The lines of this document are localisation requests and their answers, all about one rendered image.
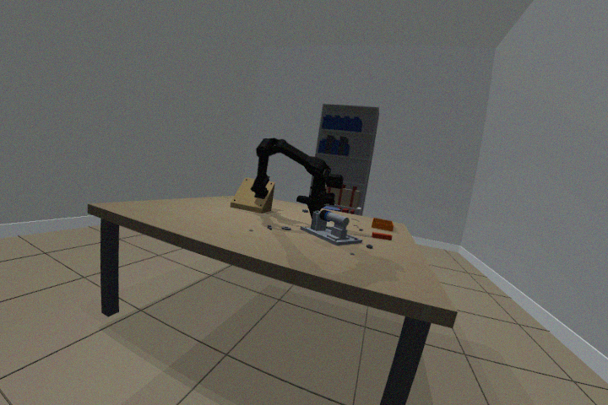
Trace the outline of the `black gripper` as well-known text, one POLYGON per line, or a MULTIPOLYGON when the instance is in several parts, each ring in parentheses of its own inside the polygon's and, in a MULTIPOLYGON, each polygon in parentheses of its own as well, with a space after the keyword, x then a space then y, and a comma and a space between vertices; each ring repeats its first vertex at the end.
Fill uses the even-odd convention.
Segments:
POLYGON ((298 196, 296 201, 299 203, 305 203, 307 204, 310 214, 311 214, 311 218, 312 218, 312 214, 313 212, 316 211, 320 211, 323 207, 326 207, 326 205, 324 205, 319 199, 315 199, 315 194, 317 192, 317 190, 321 188, 321 191, 323 191, 323 189, 325 188, 325 186, 316 186, 316 185, 312 185, 310 187, 310 189, 312 189, 312 194, 311 196, 309 195, 309 197, 306 196, 298 196))

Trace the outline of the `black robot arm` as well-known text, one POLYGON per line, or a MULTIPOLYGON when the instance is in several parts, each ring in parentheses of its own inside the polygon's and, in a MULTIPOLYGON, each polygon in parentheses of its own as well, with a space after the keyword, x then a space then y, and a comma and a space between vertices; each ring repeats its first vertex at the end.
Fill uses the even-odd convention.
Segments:
MULTIPOLYGON (((314 176, 313 185, 325 186, 326 183, 327 187, 341 189, 344 177, 339 174, 331 174, 332 169, 323 159, 303 153, 300 149, 289 145, 284 139, 265 138, 257 147, 258 172, 250 188, 255 193, 254 197, 265 199, 267 196, 269 190, 267 190, 266 185, 269 182, 269 176, 266 175, 266 171, 269 155, 280 152, 303 165, 307 172, 314 176)), ((334 193, 327 193, 326 189, 321 191, 321 188, 319 188, 315 194, 315 199, 319 199, 323 204, 330 204, 334 201, 334 196, 334 193)))

